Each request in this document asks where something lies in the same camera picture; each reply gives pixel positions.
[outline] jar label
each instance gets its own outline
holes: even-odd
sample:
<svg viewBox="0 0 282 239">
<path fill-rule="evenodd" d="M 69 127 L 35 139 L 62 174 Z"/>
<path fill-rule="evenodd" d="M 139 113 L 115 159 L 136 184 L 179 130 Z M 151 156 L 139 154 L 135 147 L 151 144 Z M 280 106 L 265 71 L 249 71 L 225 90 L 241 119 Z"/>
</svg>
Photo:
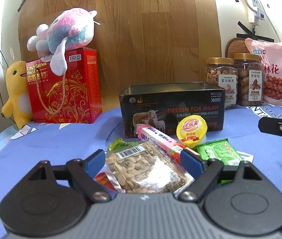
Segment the jar label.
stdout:
<svg viewBox="0 0 282 239">
<path fill-rule="evenodd" d="M 236 104 L 236 75 L 220 74 L 219 86 L 225 88 L 225 107 Z"/>
<path fill-rule="evenodd" d="M 249 71 L 248 101 L 256 102 L 262 100 L 262 71 Z"/>
</svg>

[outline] white plush belly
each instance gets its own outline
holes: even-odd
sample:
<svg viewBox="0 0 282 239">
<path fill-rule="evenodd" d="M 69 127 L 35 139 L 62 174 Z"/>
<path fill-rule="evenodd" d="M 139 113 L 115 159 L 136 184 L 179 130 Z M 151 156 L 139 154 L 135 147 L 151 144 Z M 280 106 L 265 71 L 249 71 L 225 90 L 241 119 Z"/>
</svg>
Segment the white plush belly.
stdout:
<svg viewBox="0 0 282 239">
<path fill-rule="evenodd" d="M 23 112 L 25 112 L 25 113 L 31 112 L 29 93 L 26 92 L 26 93 L 19 96 L 18 105 L 19 105 L 20 110 L 22 110 Z"/>
</svg>

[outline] stuffed toy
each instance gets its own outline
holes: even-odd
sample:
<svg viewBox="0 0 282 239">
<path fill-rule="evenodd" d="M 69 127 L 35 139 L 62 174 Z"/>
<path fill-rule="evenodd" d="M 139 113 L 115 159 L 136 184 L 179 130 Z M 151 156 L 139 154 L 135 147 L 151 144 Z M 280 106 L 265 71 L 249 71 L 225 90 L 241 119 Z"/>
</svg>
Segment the stuffed toy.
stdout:
<svg viewBox="0 0 282 239">
<path fill-rule="evenodd" d="M 14 116 L 19 129 L 33 119 L 28 94 L 26 63 L 19 61 L 7 69 L 6 85 L 9 99 L 2 107 L 2 115 L 6 118 Z"/>
<path fill-rule="evenodd" d="M 64 11 L 50 26 L 40 25 L 37 35 L 28 40 L 27 48 L 29 51 L 37 50 L 43 62 L 51 60 L 52 72 L 62 76 L 67 70 L 65 51 L 85 47 L 91 42 L 96 15 L 96 11 L 88 12 L 82 8 Z M 51 53 L 52 58 L 45 58 Z"/>
</svg>

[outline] rope handle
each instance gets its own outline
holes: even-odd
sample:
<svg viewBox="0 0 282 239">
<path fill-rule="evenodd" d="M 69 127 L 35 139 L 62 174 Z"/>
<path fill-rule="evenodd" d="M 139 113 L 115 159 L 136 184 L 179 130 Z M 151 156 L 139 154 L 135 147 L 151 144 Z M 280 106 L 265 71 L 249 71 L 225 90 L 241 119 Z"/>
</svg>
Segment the rope handle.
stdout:
<svg viewBox="0 0 282 239">
<path fill-rule="evenodd" d="M 60 107 L 55 112 L 52 110 L 52 107 L 50 107 L 51 109 L 48 109 L 47 106 L 45 105 L 45 103 L 43 102 L 43 100 L 41 98 L 40 91 L 39 91 L 39 83 L 38 83 L 37 78 L 36 78 L 36 85 L 37 85 L 37 92 L 38 92 L 40 102 L 41 102 L 42 106 L 45 108 L 45 110 L 47 112 L 49 112 L 51 115 L 58 114 L 61 111 L 63 105 L 65 104 L 65 73 L 62 76 L 62 103 L 61 103 Z"/>
</svg>

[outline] yellow plush toy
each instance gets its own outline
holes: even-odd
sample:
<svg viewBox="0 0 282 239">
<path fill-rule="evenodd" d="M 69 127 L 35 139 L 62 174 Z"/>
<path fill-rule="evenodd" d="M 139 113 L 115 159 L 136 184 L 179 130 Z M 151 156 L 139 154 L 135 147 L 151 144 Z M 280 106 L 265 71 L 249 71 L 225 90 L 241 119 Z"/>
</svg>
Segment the yellow plush toy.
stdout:
<svg viewBox="0 0 282 239">
<path fill-rule="evenodd" d="M 19 61 L 9 66 L 6 73 L 6 85 L 9 99 L 2 107 L 2 114 L 14 120 L 19 129 L 33 119 L 27 87 L 26 63 Z"/>
</svg>

